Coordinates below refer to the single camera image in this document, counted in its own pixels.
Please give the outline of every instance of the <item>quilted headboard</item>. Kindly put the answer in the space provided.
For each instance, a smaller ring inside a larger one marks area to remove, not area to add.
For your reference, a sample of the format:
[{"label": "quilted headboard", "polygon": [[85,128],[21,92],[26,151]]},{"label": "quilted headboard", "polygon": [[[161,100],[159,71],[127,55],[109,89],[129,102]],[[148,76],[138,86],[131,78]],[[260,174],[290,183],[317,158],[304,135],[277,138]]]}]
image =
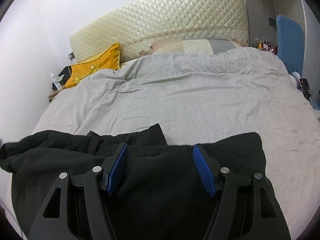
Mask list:
[{"label": "quilted headboard", "polygon": [[244,0],[141,0],[110,12],[70,37],[78,62],[119,42],[120,61],[151,54],[166,38],[249,41]]}]

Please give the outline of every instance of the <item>bed sheet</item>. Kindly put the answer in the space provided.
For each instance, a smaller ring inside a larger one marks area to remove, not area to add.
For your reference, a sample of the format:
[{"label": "bed sheet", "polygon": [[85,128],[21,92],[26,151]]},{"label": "bed sheet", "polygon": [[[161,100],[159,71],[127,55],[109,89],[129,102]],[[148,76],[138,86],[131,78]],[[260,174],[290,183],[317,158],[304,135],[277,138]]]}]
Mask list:
[{"label": "bed sheet", "polygon": [[61,91],[34,132],[116,135],[159,123],[168,144],[257,132],[292,239],[320,204],[320,124],[284,64],[254,48],[157,54],[100,70]]}]

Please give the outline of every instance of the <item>blue gripper pad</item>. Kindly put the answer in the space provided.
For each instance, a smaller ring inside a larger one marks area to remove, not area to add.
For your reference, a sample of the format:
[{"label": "blue gripper pad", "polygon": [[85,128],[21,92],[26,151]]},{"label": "blue gripper pad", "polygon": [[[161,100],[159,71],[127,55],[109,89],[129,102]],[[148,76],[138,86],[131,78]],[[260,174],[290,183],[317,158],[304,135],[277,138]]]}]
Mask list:
[{"label": "blue gripper pad", "polygon": [[206,192],[210,193],[210,195],[214,197],[217,192],[214,185],[214,175],[197,145],[194,145],[193,147],[192,156]]},{"label": "blue gripper pad", "polygon": [[107,192],[111,196],[113,192],[115,192],[118,189],[122,172],[124,171],[124,168],[128,162],[129,159],[129,149],[128,146],[125,145],[117,160],[115,161],[115,164],[113,165],[110,173],[108,174],[108,187]]}]

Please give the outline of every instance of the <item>round metal bolt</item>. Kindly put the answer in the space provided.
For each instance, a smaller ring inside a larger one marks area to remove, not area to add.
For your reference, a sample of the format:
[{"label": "round metal bolt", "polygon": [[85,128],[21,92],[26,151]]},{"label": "round metal bolt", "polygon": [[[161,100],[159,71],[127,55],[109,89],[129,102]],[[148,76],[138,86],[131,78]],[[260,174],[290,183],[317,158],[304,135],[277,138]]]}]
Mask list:
[{"label": "round metal bolt", "polygon": [[258,173],[258,172],[254,174],[254,177],[256,179],[262,179],[262,175],[260,173]]},{"label": "round metal bolt", "polygon": [[92,168],[92,171],[93,172],[99,172],[99,171],[101,171],[101,169],[102,168],[100,166],[95,166],[95,167]]},{"label": "round metal bolt", "polygon": [[61,173],[61,174],[59,175],[59,178],[60,178],[60,179],[65,179],[67,176],[68,176],[68,173],[63,172],[63,173]]},{"label": "round metal bolt", "polygon": [[220,169],[220,171],[222,172],[222,173],[229,173],[229,169],[227,168],[227,167],[222,167],[221,169]]}]

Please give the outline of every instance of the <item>pillow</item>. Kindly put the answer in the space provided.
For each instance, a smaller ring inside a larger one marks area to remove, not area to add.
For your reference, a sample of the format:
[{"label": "pillow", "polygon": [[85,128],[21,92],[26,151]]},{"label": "pillow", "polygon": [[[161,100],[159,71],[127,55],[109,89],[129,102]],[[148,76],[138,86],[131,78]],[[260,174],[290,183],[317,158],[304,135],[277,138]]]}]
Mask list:
[{"label": "pillow", "polygon": [[151,48],[153,54],[173,52],[198,55],[217,55],[230,49],[242,48],[242,46],[234,41],[208,38],[193,40],[167,39],[155,43]]},{"label": "pillow", "polygon": [[102,53],[96,54],[88,59],[72,65],[72,74],[66,83],[66,88],[76,86],[81,80],[100,69],[107,68],[117,70],[120,63],[120,45],[113,44]]}]

